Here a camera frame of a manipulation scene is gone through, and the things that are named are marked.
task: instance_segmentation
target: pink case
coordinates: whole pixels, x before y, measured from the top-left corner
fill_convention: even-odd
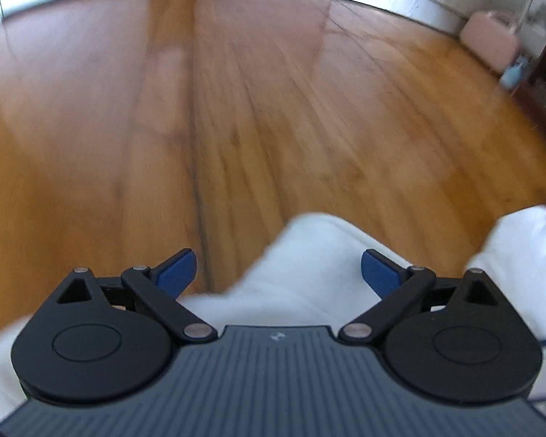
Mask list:
[[[492,71],[502,74],[520,54],[514,15],[498,11],[473,13],[459,40]]]

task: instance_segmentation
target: hardwood floor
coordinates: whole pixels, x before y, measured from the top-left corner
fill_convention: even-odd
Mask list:
[[[190,246],[221,291],[325,211],[459,274],[546,144],[454,40],[337,0],[62,0],[0,27],[0,327]]]

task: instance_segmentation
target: white fabric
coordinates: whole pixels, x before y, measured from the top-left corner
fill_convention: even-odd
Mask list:
[[[227,324],[326,324],[336,332],[380,300],[361,277],[361,255],[368,248],[403,267],[409,265],[344,220],[325,214],[300,216],[237,285],[221,295],[184,297],[181,303],[219,332]],[[467,267],[485,269],[532,330],[546,337],[546,207],[499,220],[483,251]],[[10,363],[10,348],[25,321],[0,333],[0,421],[25,399]],[[537,383],[534,395],[546,396],[546,353]]]
[[[534,335],[546,339],[546,206],[498,220],[483,250],[466,268],[483,269]]]

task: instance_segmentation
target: gray gripper base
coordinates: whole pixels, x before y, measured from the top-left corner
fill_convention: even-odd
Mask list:
[[[0,425],[7,437],[544,437],[524,400],[443,406],[397,384],[371,349],[325,327],[227,327],[181,349],[138,394],[91,408],[29,400]]]

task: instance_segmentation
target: suitcase handle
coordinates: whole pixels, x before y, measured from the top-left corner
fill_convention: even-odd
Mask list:
[[[505,24],[510,34],[515,34],[518,30],[518,21],[514,14],[509,11],[489,11],[487,15],[499,23]]]

